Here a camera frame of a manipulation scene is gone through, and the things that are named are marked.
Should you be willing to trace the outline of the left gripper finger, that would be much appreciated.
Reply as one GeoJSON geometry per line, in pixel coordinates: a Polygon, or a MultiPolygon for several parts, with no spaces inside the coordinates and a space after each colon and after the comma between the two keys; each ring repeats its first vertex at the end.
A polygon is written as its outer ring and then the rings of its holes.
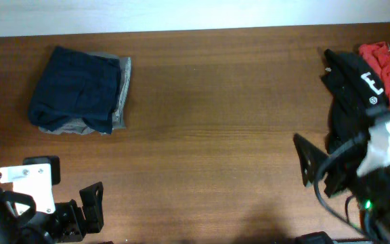
{"type": "Polygon", "coordinates": [[[51,183],[53,186],[61,181],[60,158],[55,155],[27,157],[22,162],[23,165],[48,164],[51,167],[51,183]]]}
{"type": "Polygon", "coordinates": [[[104,226],[102,182],[97,182],[79,191],[85,216],[87,233],[100,233],[104,226]]]}

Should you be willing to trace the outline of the navy blue garment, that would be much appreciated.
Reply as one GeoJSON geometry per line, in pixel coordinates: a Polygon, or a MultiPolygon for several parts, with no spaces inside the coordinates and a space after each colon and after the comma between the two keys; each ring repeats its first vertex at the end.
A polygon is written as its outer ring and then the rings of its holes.
{"type": "Polygon", "coordinates": [[[118,58],[57,46],[32,95],[28,119],[49,131],[81,119],[91,129],[110,134],[120,82],[118,58]]]}

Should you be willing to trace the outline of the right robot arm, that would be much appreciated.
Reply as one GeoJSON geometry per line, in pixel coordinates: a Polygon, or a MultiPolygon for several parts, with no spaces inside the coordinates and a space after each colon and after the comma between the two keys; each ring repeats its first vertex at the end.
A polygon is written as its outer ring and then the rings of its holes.
{"type": "Polygon", "coordinates": [[[299,134],[293,142],[301,164],[303,184],[312,186],[319,204],[332,216],[377,243],[390,243],[390,165],[365,176],[356,169],[368,149],[354,138],[328,155],[299,134]],[[357,201],[360,223],[353,224],[349,213],[340,214],[327,200],[346,190],[357,201]]]}

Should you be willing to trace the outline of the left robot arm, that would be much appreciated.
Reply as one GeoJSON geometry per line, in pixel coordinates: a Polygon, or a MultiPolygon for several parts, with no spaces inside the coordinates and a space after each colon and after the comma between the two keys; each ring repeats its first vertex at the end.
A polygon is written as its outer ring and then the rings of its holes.
{"type": "Polygon", "coordinates": [[[96,182],[72,199],[56,203],[60,183],[57,156],[28,157],[18,166],[0,168],[0,243],[74,243],[104,226],[104,187],[96,182]]]}

